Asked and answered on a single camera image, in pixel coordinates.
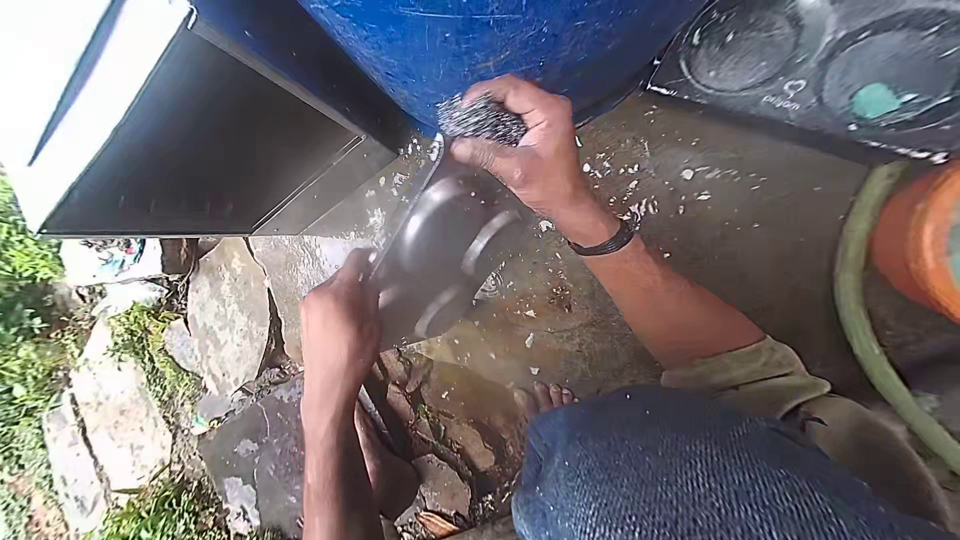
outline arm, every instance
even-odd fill
[[[593,246],[611,238],[619,220],[594,198],[581,175],[569,100],[512,75],[474,85],[466,99],[484,91],[521,114],[529,131],[516,148],[458,139],[451,148],[454,158],[489,170],[524,204],[552,218],[571,241]],[[763,339],[763,331],[743,313],[673,272],[638,235],[616,253],[585,260],[664,369]]]
[[[355,250],[300,305],[305,466],[303,538],[382,538],[353,407],[380,344],[369,252]]]

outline forearm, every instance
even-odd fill
[[[329,399],[307,394],[304,399]],[[303,538],[382,538],[373,491],[353,425],[353,400],[301,404],[304,421]]]
[[[592,199],[559,212],[557,221],[562,233],[585,246],[607,240],[619,227],[619,220]],[[615,253],[584,260],[664,369],[763,339],[746,315],[674,272],[639,235]]]

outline green hose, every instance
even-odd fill
[[[924,412],[880,349],[863,303],[867,242],[887,196],[906,168],[903,161],[882,165],[867,176],[844,224],[833,270],[833,297],[853,353],[876,391],[924,444],[960,474],[960,443]]]

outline person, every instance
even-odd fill
[[[465,100],[483,92],[529,131],[517,147],[457,139],[452,156],[493,173],[581,253],[612,251],[584,259],[663,368],[660,386],[582,402],[557,385],[517,394],[531,419],[513,500],[521,537],[953,537],[943,494],[896,430],[624,233],[581,176],[569,100],[511,75]],[[377,511],[396,491],[384,470],[406,477],[397,485],[411,474],[384,466],[355,409],[380,342],[369,272],[368,254],[351,253],[301,307],[309,539],[380,537]]]

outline orange bucket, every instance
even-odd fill
[[[958,209],[960,163],[954,162],[891,197],[871,241],[874,264],[899,292],[955,323],[960,323]]]

